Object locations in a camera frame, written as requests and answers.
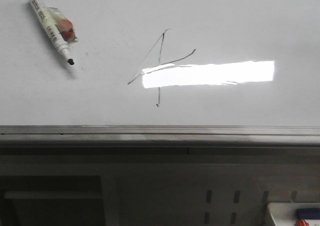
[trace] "red object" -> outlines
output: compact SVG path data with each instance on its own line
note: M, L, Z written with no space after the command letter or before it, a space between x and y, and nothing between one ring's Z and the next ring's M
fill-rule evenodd
M295 226L309 226L309 223L306 222L304 219L299 219L296 221Z

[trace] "white surface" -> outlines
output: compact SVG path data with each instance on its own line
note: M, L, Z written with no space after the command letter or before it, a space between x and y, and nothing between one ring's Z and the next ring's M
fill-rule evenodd
M320 126L320 0L44 0L73 23L64 64L27 0L0 0L0 125ZM127 85L162 62L274 61L271 82ZM144 68L158 63L160 45Z
M274 203L274 202L271 202L267 206L267 219L271 219L271 221L267 223L266 226L295 226L297 222L297 216L296 216L297 209L318 208L318 207L320 207L320 203L282 203L282 202Z

